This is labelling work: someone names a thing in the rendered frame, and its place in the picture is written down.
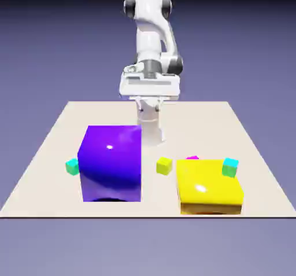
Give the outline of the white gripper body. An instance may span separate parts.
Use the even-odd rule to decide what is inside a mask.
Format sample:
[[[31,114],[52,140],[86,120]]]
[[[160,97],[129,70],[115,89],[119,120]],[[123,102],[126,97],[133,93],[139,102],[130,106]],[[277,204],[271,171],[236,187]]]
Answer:
[[[144,78],[143,72],[121,74],[119,94],[122,98],[157,97],[177,100],[180,95],[180,77],[156,73],[155,79]]]

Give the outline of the small yellow-green cube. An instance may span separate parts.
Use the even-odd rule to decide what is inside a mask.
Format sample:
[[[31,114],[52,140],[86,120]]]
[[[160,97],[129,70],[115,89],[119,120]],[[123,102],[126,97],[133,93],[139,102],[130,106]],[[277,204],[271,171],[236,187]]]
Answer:
[[[160,157],[156,163],[156,172],[162,175],[168,175],[172,171],[173,160],[166,157]]]

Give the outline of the small teal cube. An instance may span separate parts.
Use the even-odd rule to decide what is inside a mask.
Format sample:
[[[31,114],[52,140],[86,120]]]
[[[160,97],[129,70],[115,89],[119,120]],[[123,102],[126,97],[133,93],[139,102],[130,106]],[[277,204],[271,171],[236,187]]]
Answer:
[[[67,173],[71,175],[77,175],[79,173],[79,162],[78,159],[74,158],[71,160],[68,160],[65,163],[65,168]]]
[[[222,166],[222,174],[234,178],[238,169],[239,161],[236,159],[225,158]]]

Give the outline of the large purple box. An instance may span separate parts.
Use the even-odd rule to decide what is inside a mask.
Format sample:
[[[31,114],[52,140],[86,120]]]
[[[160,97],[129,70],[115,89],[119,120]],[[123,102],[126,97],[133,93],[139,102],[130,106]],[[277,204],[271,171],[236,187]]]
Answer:
[[[77,153],[84,202],[141,201],[142,129],[88,126]]]

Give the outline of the large yellow box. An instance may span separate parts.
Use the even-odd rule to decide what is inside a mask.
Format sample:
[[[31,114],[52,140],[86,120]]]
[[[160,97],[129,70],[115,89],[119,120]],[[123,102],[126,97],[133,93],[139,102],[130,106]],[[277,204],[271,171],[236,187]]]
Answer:
[[[223,161],[176,161],[178,198],[182,214],[240,214],[244,193],[236,176],[231,178],[222,174]]]

